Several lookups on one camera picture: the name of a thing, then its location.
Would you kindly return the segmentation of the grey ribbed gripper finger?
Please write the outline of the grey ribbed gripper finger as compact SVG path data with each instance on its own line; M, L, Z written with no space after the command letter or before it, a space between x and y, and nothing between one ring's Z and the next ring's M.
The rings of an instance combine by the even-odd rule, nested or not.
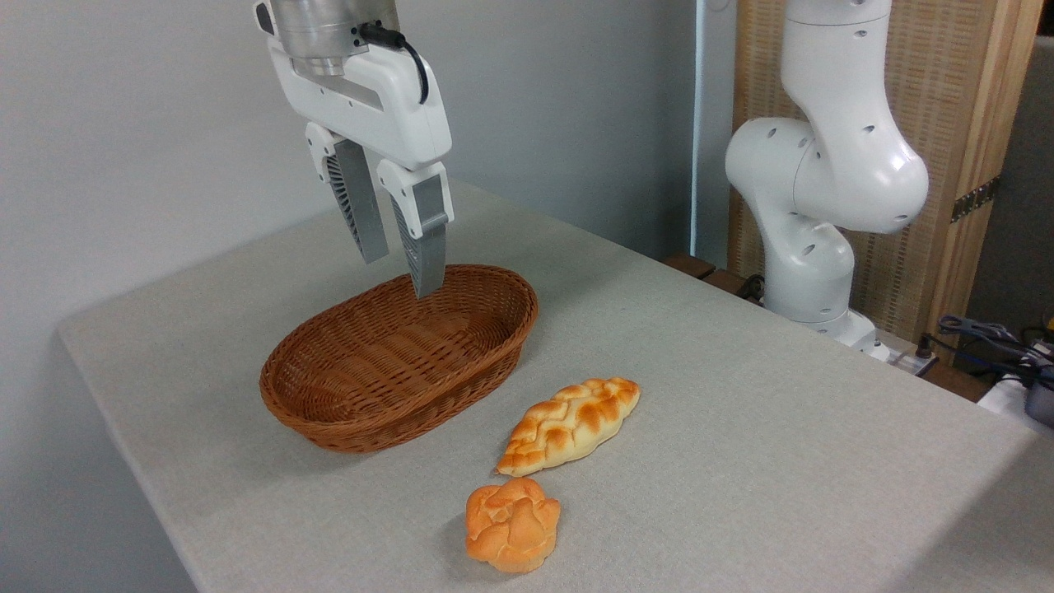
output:
M440 162L410 171L389 159L377 172L393 202L417 299L424 299L443 285L445 225L455 219L447 172Z
M331 187L362 258L368 264L384 258L389 249L364 147L317 123L306 124L305 138L317 175Z

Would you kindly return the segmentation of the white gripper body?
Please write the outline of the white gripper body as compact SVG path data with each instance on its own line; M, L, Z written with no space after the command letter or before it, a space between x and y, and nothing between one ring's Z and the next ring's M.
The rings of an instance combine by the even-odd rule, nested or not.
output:
M428 97L422 104L417 63L407 53L373 45L347 58L340 76L301 74L275 39L268 51L295 112L365 149L418 170L452 149L436 76L427 65Z

